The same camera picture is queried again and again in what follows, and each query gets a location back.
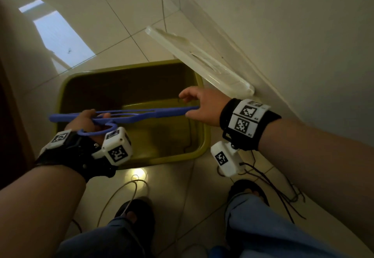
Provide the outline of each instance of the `right hand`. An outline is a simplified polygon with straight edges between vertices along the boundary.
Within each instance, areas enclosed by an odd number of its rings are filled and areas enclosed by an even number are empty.
[[[222,109],[231,98],[219,90],[211,88],[188,87],[181,91],[179,98],[185,103],[191,100],[200,100],[200,108],[187,111],[187,118],[201,121],[210,126],[220,126]]]

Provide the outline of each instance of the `olive green plastic basin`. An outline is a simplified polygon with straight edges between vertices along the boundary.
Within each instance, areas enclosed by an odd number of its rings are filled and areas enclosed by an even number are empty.
[[[184,104],[178,94],[201,77],[179,60],[150,62],[77,73],[60,89],[57,113],[84,109],[167,108]],[[56,124],[62,131],[66,123]],[[123,124],[133,147],[132,158],[120,169],[143,167],[201,156],[210,144],[208,126],[183,116],[151,118]]]

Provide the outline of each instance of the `white wall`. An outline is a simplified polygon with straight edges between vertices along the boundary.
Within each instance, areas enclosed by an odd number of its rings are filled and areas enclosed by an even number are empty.
[[[374,146],[374,0],[195,1],[302,120]]]

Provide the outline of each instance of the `floor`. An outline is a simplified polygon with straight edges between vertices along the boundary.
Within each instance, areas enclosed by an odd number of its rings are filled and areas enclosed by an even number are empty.
[[[176,5],[164,0],[168,31],[189,38],[216,58],[221,56],[194,28]],[[161,0],[1,0],[3,34],[1,58],[17,99],[35,155],[53,136],[48,115],[55,110],[59,88],[66,77],[104,67],[173,59],[144,29],[163,28]],[[212,128],[212,144],[221,139]],[[284,176],[259,152],[241,153],[286,194],[292,194]],[[125,182],[145,179],[137,196],[152,199],[156,216],[153,251],[172,257],[188,246],[224,245],[223,214],[233,178],[217,174],[217,164],[206,152],[195,160],[118,171],[114,178],[93,178],[74,216],[83,231],[96,227],[110,196]],[[287,218],[275,192],[258,181],[275,212]],[[134,191],[122,188],[105,209],[99,225],[113,218]],[[307,198],[294,204],[307,219],[292,213],[296,224],[340,251],[359,257],[372,252],[344,225]],[[67,237],[77,233],[71,225]]]

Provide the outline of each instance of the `plastic lid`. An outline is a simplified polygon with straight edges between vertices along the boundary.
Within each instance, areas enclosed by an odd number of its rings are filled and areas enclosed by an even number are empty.
[[[146,28],[146,33],[225,95],[237,99],[247,99],[254,94],[255,89],[249,82],[187,38],[166,33],[151,26]]]

